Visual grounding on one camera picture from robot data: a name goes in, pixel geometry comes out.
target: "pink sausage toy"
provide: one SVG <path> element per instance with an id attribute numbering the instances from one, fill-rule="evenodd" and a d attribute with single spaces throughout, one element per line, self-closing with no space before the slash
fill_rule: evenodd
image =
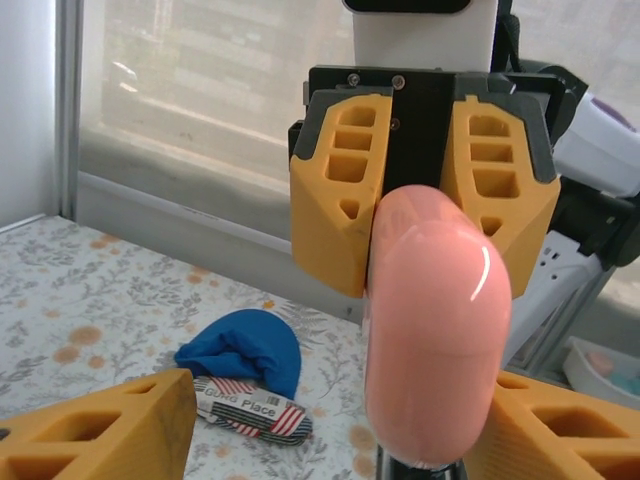
<path id="1" fill-rule="evenodd" d="M 401 463 L 459 460 L 487 418 L 509 333 L 511 288 L 491 241 L 442 192 L 410 185 L 374 217 L 365 406 Z"/>

